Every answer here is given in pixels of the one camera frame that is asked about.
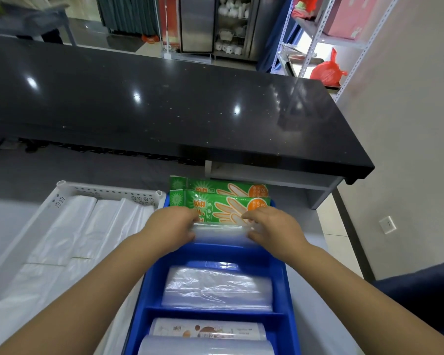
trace black counter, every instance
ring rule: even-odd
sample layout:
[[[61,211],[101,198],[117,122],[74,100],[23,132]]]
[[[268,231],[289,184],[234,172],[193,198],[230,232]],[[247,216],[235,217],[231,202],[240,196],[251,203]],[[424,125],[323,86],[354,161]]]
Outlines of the black counter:
[[[365,178],[318,81],[0,37],[0,133]]]

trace pink box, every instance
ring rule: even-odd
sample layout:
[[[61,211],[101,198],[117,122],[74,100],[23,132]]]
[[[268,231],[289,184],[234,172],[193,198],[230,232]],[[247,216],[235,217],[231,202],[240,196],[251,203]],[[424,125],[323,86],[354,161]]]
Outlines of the pink box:
[[[336,0],[324,33],[356,40],[368,22],[377,0]]]

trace green curtain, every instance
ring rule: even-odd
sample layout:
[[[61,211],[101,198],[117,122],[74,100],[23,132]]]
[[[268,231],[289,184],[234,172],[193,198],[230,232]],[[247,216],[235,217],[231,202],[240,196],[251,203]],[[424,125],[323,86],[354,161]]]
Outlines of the green curtain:
[[[154,0],[97,0],[97,4],[105,27],[131,34],[158,34]]]

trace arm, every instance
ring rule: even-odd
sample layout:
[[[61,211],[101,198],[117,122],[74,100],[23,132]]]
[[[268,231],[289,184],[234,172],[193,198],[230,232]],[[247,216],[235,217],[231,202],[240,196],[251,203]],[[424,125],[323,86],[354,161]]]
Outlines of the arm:
[[[160,257],[189,242],[197,212],[160,209],[73,287],[0,346],[0,355],[92,355],[136,282]]]
[[[366,355],[444,355],[444,336],[308,243],[296,220],[272,207],[242,215],[263,225],[249,238],[296,270],[324,299]]]

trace orange circle label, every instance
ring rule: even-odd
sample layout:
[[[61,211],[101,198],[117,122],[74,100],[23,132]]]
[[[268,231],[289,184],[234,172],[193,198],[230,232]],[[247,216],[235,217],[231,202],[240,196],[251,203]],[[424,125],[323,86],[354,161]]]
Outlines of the orange circle label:
[[[249,197],[268,197],[268,189],[262,184],[254,184],[249,189]]]
[[[248,204],[247,204],[247,210],[252,211],[259,207],[267,207],[268,204],[266,204],[264,199],[261,198],[253,198]]]

